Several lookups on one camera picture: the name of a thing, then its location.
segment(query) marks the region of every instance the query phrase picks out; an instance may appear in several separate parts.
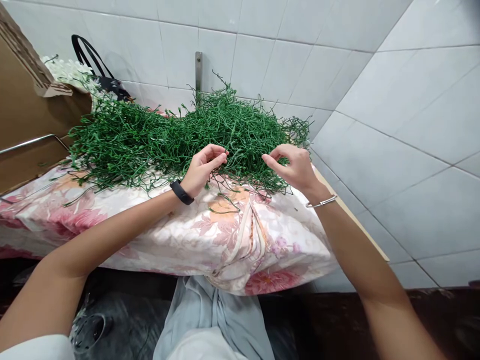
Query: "fitness tracker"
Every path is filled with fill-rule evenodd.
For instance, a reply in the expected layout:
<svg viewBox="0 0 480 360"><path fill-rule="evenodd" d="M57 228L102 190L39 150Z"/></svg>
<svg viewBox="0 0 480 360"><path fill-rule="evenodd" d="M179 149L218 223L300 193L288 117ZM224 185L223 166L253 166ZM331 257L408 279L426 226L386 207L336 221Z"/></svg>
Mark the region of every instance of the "fitness tracker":
<svg viewBox="0 0 480 360"><path fill-rule="evenodd" d="M191 203L194 202L194 199L192 199L186 192L185 190L180 186L181 180L175 180L170 184L171 189L175 193L176 196L180 199L182 203L185 205L190 205Z"/></svg>

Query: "silver bracelet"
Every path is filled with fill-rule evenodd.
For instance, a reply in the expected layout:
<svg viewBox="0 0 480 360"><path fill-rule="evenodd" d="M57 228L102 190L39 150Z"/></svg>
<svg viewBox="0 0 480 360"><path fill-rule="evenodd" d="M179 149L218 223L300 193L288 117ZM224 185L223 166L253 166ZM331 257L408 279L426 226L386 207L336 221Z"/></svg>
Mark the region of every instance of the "silver bracelet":
<svg viewBox="0 0 480 360"><path fill-rule="evenodd" d="M307 203L305 206L307 208L318 208L319 206L323 206L323 205L326 205L328 203L331 203L333 201L335 201L336 198L338 198L339 196L337 194L333 194L333 196L327 200L324 200L324 201L320 201L320 203L318 205L312 205L311 203Z"/></svg>

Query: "white sleeve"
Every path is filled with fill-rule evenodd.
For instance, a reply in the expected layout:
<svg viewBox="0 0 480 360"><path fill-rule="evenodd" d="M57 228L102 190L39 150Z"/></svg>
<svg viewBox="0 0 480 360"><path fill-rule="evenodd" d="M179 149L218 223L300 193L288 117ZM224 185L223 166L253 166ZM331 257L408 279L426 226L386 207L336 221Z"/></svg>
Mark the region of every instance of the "white sleeve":
<svg viewBox="0 0 480 360"><path fill-rule="evenodd" d="M45 335L24 341L3 352L0 360L75 360L74 350L65 335Z"/></svg>

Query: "wall tile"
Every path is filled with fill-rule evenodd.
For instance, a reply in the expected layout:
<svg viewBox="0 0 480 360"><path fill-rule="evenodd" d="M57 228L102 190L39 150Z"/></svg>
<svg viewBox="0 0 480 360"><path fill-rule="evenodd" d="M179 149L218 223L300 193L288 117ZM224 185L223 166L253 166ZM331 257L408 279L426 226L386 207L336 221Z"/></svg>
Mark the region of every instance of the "wall tile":
<svg viewBox="0 0 480 360"><path fill-rule="evenodd" d="M165 101L165 106L175 114L184 116L187 114L187 111L183 108L182 104L185 105L188 111L193 111L195 110L195 106L192 103L194 99L195 97L192 90L169 88L168 99Z"/></svg>
<svg viewBox="0 0 480 360"><path fill-rule="evenodd" d="M367 208L448 167L359 122L324 136L330 119L314 139L313 149Z"/></svg>
<svg viewBox="0 0 480 360"><path fill-rule="evenodd" d="M418 263L441 287L468 286L480 280L480 250L431 257Z"/></svg>
<svg viewBox="0 0 480 360"><path fill-rule="evenodd" d="M480 152L458 163L457 168L463 169L480 177Z"/></svg>
<svg viewBox="0 0 480 360"><path fill-rule="evenodd" d="M323 98L342 69L343 64L349 58L350 53L349 50L314 46L289 102L296 105L335 110L335 105L325 103Z"/></svg>
<svg viewBox="0 0 480 360"><path fill-rule="evenodd" d="M341 181L337 181L334 184L330 184L336 194L343 200L346 207L351 211L353 215L358 215L364 212L365 206L355 197L354 194L345 186Z"/></svg>
<svg viewBox="0 0 480 360"><path fill-rule="evenodd" d="M195 86L195 52L199 51L199 30L191 26L160 23L161 42L168 86Z"/></svg>
<svg viewBox="0 0 480 360"><path fill-rule="evenodd" d="M421 259L480 248L478 199L480 179L451 167L370 211L412 257Z"/></svg>
<svg viewBox="0 0 480 360"><path fill-rule="evenodd" d="M121 17L123 44L128 49L135 80L167 86L160 24L157 21Z"/></svg>
<svg viewBox="0 0 480 360"><path fill-rule="evenodd" d="M230 81L236 37L237 35L226 32L198 30L198 51L203 52L202 91L210 92L212 88L217 90L225 87L212 70L225 82Z"/></svg>
<svg viewBox="0 0 480 360"><path fill-rule="evenodd" d="M342 144L342 138L355 123L351 117L334 111L312 141L311 148L327 163L335 153L335 146Z"/></svg>
<svg viewBox="0 0 480 360"><path fill-rule="evenodd" d="M317 293L354 293L355 288L345 276L341 268L316 279L314 282Z"/></svg>
<svg viewBox="0 0 480 360"><path fill-rule="evenodd" d="M373 217L370 211L364 211L356 216L360 224L375 240L380 249L390 259L390 264L411 261L412 257L400 246L392 235Z"/></svg>
<svg viewBox="0 0 480 360"><path fill-rule="evenodd" d="M130 52L122 36L124 29L120 17L90 11L81 11L81 15L92 36L91 44L113 76L119 80L137 82Z"/></svg>
<svg viewBox="0 0 480 360"><path fill-rule="evenodd" d="M143 99L143 106L155 110L159 105L160 111L165 111L165 108L170 108L166 104L169 98L169 88L166 86L157 86L149 84L139 84L141 98Z"/></svg>
<svg viewBox="0 0 480 360"><path fill-rule="evenodd" d="M237 35L231 84L240 97L260 94L275 40Z"/></svg>
<svg viewBox="0 0 480 360"><path fill-rule="evenodd" d="M335 173L327 166L327 164L323 162L323 160L315 151L310 150L310 158L312 164L315 165L318 172L320 172L330 186L333 186L333 184L340 181L338 176L335 175Z"/></svg>
<svg viewBox="0 0 480 360"><path fill-rule="evenodd" d="M437 284L414 261L390 266L405 289L431 289Z"/></svg>
<svg viewBox="0 0 480 360"><path fill-rule="evenodd" d="M265 100L288 103L311 50L311 45L275 41L261 96Z"/></svg>
<svg viewBox="0 0 480 360"><path fill-rule="evenodd" d="M239 34L275 39L288 0L242 0Z"/></svg>
<svg viewBox="0 0 480 360"><path fill-rule="evenodd" d="M138 82L122 81L121 84L128 91L135 102L144 105L144 99L142 98L142 92L140 90L140 84Z"/></svg>
<svg viewBox="0 0 480 360"><path fill-rule="evenodd" d="M411 2L335 1L316 43L374 52Z"/></svg>
<svg viewBox="0 0 480 360"><path fill-rule="evenodd" d="M78 10L19 1L2 4L40 57L58 54L61 59L76 60L72 34L90 40Z"/></svg>
<svg viewBox="0 0 480 360"><path fill-rule="evenodd" d="M75 0L78 9L87 10L90 12L114 14L116 0Z"/></svg>
<svg viewBox="0 0 480 360"><path fill-rule="evenodd" d="M289 102L335 110L371 57L364 52L314 46Z"/></svg>
<svg viewBox="0 0 480 360"><path fill-rule="evenodd" d="M480 151L480 66L461 78L395 133L450 164Z"/></svg>
<svg viewBox="0 0 480 360"><path fill-rule="evenodd" d="M198 26L236 33L241 6L238 0L198 0Z"/></svg>
<svg viewBox="0 0 480 360"><path fill-rule="evenodd" d="M60 5L66 8L78 9L76 0L35 0L34 2L39 4Z"/></svg>
<svg viewBox="0 0 480 360"><path fill-rule="evenodd" d="M308 139L310 141L312 141L317 136L320 129L325 125L325 123L329 119L330 115L332 115L332 111L315 109L313 116L309 120L311 123L313 122L310 125L310 133L308 134Z"/></svg>
<svg viewBox="0 0 480 360"><path fill-rule="evenodd" d="M379 51L480 44L477 0L414 0Z"/></svg>
<svg viewBox="0 0 480 360"><path fill-rule="evenodd" d="M157 0L114 0L113 14L149 20L159 19Z"/></svg>
<svg viewBox="0 0 480 360"><path fill-rule="evenodd" d="M337 110L389 135L480 62L480 46L376 53Z"/></svg>
<svg viewBox="0 0 480 360"><path fill-rule="evenodd" d="M271 101L264 101L263 102L264 109L268 112L270 109L273 110L273 113L276 115L278 119L288 119L291 117L297 117L302 120L307 120L309 117L313 115L315 109L313 107L305 107L305 106L296 106L284 103L274 103Z"/></svg>
<svg viewBox="0 0 480 360"><path fill-rule="evenodd" d="M334 0L289 0L278 38L314 44Z"/></svg>
<svg viewBox="0 0 480 360"><path fill-rule="evenodd" d="M199 0L156 0L158 19L181 25L199 25Z"/></svg>

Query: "floral fabric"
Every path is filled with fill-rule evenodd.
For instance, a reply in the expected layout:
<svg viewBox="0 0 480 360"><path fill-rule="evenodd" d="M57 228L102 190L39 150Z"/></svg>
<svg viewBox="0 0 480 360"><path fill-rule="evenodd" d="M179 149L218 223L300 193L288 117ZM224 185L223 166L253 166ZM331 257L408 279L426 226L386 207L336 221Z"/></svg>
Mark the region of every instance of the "floral fabric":
<svg viewBox="0 0 480 360"><path fill-rule="evenodd" d="M95 194L65 172L56 167L3 197L13 204L0 202L0 259L40 259L86 229L149 199L142 189L123 187ZM169 189L157 188L150 196ZM212 185L190 206L165 216L101 266L205 275L213 285L237 295L293 288L337 267L322 224L305 207L307 199L300 192L293 189L293 195L275 194L264 200L243 187L235 190L239 192L222 188L240 212L230 212L234 206ZM63 206L82 193L72 205Z"/></svg>

